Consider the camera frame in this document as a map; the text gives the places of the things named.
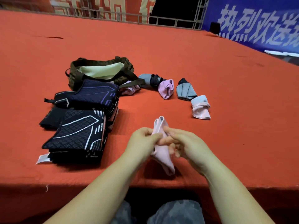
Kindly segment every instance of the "red cloth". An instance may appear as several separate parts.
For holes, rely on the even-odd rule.
[[[299,68],[208,32],[0,11],[0,222],[18,222],[71,200],[125,150],[130,135],[164,116],[192,131],[252,190],[264,208],[299,206]],[[38,124],[43,102],[68,90],[64,71],[78,57],[126,56],[140,75],[184,77],[212,108],[192,117],[191,102],[141,89],[120,98],[100,167],[35,165],[54,132]],[[206,180],[184,159],[175,178],[148,161],[133,186],[189,187],[212,208]]]

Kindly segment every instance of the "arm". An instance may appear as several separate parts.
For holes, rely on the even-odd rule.
[[[108,224],[125,198],[138,167],[162,135],[152,129],[135,131],[123,155],[45,224]]]
[[[205,176],[215,207],[223,224],[274,224],[240,180],[212,153],[195,134],[164,128],[170,137],[159,144],[169,144],[170,153],[186,158]]]

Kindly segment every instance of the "left hand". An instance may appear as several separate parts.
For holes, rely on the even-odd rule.
[[[163,137],[161,133],[152,134],[153,129],[142,127],[136,130],[129,139],[124,155],[143,163],[151,155],[154,145]]]

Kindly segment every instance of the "hand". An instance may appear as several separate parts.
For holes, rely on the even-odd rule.
[[[158,145],[169,145],[169,154],[185,158],[200,174],[204,175],[208,164],[217,160],[206,143],[195,134],[169,127],[163,129],[170,136],[162,138]]]
[[[152,134],[153,129],[143,127],[136,130],[129,139],[124,154],[132,160],[143,163],[154,150],[154,145],[163,135],[161,133]]]

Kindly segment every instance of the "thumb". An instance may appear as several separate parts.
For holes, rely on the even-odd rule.
[[[181,142],[182,144],[188,143],[188,137],[182,133],[175,133],[175,132],[169,132],[169,135],[175,139]]]
[[[163,137],[162,133],[155,133],[155,134],[149,136],[150,141],[153,144],[156,144],[162,137]]]

